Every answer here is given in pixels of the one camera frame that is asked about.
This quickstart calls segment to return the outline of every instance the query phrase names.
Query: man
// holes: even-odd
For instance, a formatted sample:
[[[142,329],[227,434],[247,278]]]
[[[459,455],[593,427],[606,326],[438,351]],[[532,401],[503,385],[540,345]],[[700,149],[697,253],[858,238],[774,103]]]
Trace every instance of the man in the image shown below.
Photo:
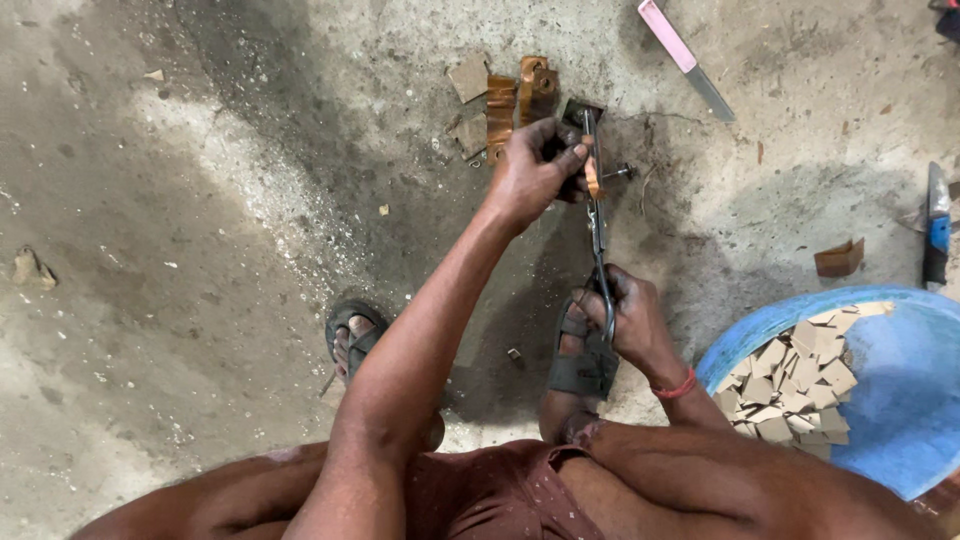
[[[566,144],[543,160],[544,144]],[[510,241],[573,179],[587,148],[553,119],[518,130],[486,200],[387,329],[335,307],[327,340],[348,391],[328,443],[230,463],[94,521],[76,539],[121,538],[937,538],[884,487],[791,448],[738,435],[673,351],[657,291],[616,266],[613,348],[649,379],[668,428],[600,420],[616,357],[596,293],[560,316],[541,441],[425,454],[464,327]]]

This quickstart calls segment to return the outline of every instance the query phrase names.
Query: knife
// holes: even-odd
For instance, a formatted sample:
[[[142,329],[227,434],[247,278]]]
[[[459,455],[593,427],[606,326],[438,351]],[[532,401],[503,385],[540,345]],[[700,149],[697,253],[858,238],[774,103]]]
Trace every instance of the knife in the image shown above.
[[[654,4],[654,0],[643,0],[636,10],[640,12],[640,16],[647,22],[647,26],[653,31],[654,36],[660,40],[666,52],[670,53],[686,79],[707,102],[710,112],[721,122],[735,122],[736,116],[733,115],[730,106],[724,101],[723,96],[717,91],[716,86],[713,85],[704,70],[697,65],[697,59],[693,58],[693,53],[677,35],[677,31],[670,26],[670,21],[666,20],[663,12],[660,11],[657,4]]]
[[[931,161],[926,187],[926,240],[924,243],[924,288],[936,290],[947,284],[950,246],[950,194],[947,175]]]

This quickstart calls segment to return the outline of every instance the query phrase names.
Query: red thread bracelet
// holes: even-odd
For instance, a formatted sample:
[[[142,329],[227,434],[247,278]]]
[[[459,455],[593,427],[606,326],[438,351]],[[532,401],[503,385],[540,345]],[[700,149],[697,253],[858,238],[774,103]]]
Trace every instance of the red thread bracelet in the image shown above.
[[[693,372],[693,368],[691,367],[687,369],[689,370],[689,374],[686,376],[686,380],[680,385],[679,388],[675,390],[658,390],[657,388],[651,386],[650,391],[662,400],[679,398],[683,395],[686,395],[690,390],[693,389],[694,386],[697,385],[697,375]]]

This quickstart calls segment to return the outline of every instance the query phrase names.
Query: blue plastic tub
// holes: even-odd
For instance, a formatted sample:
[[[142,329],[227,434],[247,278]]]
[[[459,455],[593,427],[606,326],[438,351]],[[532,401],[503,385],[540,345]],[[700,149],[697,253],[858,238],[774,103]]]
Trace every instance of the blue plastic tub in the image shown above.
[[[892,315],[861,317],[847,331],[859,384],[840,412],[850,445],[831,462],[911,500],[960,466],[960,304],[900,285],[845,287],[763,307],[717,339],[697,366],[709,394],[775,335],[837,307],[890,301]]]

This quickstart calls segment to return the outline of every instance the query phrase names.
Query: sandal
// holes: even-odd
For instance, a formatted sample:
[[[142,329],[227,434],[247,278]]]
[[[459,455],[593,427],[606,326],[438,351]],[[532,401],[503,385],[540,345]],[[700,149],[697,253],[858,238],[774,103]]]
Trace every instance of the sandal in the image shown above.
[[[567,312],[573,299],[564,302],[557,321],[557,332],[553,344],[553,365],[547,388],[570,394],[600,398],[606,401],[613,386],[613,378],[620,367],[619,357],[610,344],[603,340],[603,333],[587,326],[584,320],[568,316]],[[577,355],[560,354],[560,339],[563,334],[584,338],[584,351]]]
[[[360,368],[360,363],[367,357],[367,354],[380,339],[383,332],[390,326],[383,315],[370,307],[367,303],[359,300],[342,300],[333,306],[333,309],[326,316],[326,347],[330,351],[330,359],[334,365],[337,360],[333,356],[333,340],[337,337],[337,330],[346,328],[349,331],[349,320],[354,315],[366,317],[373,323],[373,328],[360,337],[355,337],[350,333],[347,342],[347,380],[353,379],[353,375]]]

